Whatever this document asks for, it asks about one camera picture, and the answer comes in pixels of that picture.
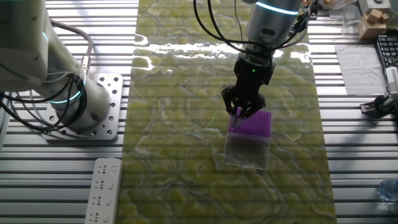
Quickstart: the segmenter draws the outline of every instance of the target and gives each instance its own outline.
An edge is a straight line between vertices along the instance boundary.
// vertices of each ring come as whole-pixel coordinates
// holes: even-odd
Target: electrical outlet
[[[113,224],[123,163],[120,159],[95,161],[85,224]]]

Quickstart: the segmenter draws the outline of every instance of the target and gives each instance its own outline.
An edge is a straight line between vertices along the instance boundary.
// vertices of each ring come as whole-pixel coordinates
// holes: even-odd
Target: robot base
[[[93,81],[103,85],[111,97],[108,115],[90,129],[76,132],[69,128],[63,128],[49,134],[42,134],[44,139],[48,141],[111,141],[116,138],[119,128],[123,77],[120,74],[91,74],[90,76]],[[54,123],[54,118],[56,117],[55,110],[49,105],[45,120],[49,123]]]

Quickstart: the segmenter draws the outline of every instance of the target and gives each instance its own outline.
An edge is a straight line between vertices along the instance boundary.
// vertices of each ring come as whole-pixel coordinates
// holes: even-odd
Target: green marble mat
[[[220,29],[240,39],[232,0],[214,0]],[[206,7],[199,5],[210,27]],[[250,7],[238,3],[243,29]],[[192,0],[140,0],[118,224],[336,223],[308,47],[277,51],[269,170],[223,164],[237,53],[206,35]]]

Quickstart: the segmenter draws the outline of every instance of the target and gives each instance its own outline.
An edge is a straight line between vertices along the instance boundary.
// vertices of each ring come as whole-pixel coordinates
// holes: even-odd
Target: aluminum extrusion table
[[[47,1],[50,17],[77,26],[95,43],[92,73],[120,73],[123,103],[115,143],[49,144],[10,120],[0,154],[0,223],[84,223],[95,159],[120,157],[130,85],[138,0]],[[338,223],[398,223],[398,205],[382,203],[377,184],[398,174],[398,135],[392,116],[377,121],[359,104],[373,96],[347,96],[335,45],[358,44],[340,34],[341,20],[321,12],[310,21],[310,51]],[[86,41],[55,29],[80,60]],[[16,105],[25,119],[32,119]],[[47,105],[39,104],[41,112]]]

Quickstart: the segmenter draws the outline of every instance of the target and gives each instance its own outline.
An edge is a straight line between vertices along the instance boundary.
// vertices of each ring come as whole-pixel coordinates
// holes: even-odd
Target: keyboard
[[[376,51],[384,69],[398,67],[398,33],[380,35],[377,38]]]

